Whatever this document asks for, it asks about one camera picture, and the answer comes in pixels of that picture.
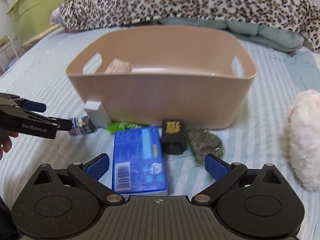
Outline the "person's left hand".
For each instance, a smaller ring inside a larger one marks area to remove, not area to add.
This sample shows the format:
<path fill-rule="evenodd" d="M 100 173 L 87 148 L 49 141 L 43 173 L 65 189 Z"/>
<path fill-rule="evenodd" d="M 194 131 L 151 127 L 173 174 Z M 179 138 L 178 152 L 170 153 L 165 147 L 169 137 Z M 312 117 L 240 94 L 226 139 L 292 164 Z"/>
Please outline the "person's left hand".
<path fill-rule="evenodd" d="M 8 153 L 12 148 L 12 140 L 11 138 L 17 138 L 19 133 L 11 132 L 5 139 L 1 141 L 0 147 L 0 160 L 3 158 L 4 153 Z"/>

